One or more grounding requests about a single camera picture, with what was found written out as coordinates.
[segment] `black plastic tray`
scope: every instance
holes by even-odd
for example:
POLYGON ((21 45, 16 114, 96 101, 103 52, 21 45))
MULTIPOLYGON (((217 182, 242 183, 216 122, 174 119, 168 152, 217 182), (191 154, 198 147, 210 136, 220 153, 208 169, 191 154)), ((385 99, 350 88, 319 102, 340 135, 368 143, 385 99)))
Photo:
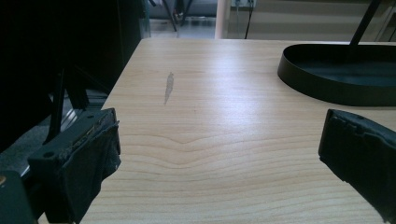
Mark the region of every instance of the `black plastic tray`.
POLYGON ((277 71, 295 90, 339 105, 396 106, 396 47, 302 44, 277 71))

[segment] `black pole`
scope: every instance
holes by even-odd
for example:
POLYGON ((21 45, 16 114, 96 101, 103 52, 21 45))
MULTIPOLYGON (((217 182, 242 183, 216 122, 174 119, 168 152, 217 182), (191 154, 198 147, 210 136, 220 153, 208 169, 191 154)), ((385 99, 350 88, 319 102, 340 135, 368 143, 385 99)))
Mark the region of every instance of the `black pole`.
POLYGON ((61 132, 62 113, 64 109, 64 69, 56 77, 55 91, 53 93, 53 108, 50 116, 49 134, 43 145, 61 132))
POLYGON ((373 18, 376 10, 378 9, 381 0, 373 0, 370 6, 367 8, 366 13, 361 19, 361 24, 359 24, 358 30, 353 35, 352 40, 350 41, 350 45, 358 45, 361 41, 361 37, 367 29, 367 26, 370 24, 371 19, 373 18))

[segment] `white wall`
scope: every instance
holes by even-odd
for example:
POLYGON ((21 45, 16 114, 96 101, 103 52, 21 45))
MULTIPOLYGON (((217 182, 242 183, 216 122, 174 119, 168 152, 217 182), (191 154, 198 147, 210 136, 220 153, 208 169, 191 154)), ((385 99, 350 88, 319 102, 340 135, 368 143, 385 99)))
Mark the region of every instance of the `white wall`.
MULTIPOLYGON (((248 39, 350 41, 371 0, 257 0, 248 39)), ((362 41, 376 41, 394 0, 383 0, 362 41)), ((226 38, 244 38, 248 10, 231 7, 226 38)))

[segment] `light wood tabletop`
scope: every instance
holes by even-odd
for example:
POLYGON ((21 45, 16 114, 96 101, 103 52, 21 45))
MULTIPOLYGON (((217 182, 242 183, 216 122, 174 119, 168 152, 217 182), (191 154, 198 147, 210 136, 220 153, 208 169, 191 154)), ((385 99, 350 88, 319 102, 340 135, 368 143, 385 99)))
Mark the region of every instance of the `light wood tabletop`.
POLYGON ((276 73, 292 44, 142 40, 104 106, 116 108, 122 163, 82 222, 382 223, 318 144, 329 108, 396 130, 395 108, 293 90, 276 73))

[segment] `chair leg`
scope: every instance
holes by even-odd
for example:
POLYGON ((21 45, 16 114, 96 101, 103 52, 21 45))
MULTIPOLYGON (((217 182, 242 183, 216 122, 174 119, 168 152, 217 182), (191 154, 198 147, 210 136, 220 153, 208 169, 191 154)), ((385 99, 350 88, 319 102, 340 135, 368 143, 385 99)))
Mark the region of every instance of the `chair leg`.
POLYGON ((171 20, 172 25, 173 25, 173 27, 174 27, 174 30, 175 30, 175 32, 176 32, 176 31, 177 31, 177 28, 176 28, 175 21, 174 21, 174 18, 173 18, 173 16, 172 16, 172 13, 171 13, 171 11, 169 10, 168 3, 167 3, 166 1, 163 1, 163 5, 165 6, 166 12, 168 13, 169 19, 171 20))
POLYGON ((181 20, 180 26, 183 26, 184 21, 186 20, 187 14, 189 13, 190 7, 191 7, 192 0, 189 1, 187 4, 186 10, 183 12, 183 20, 181 20))

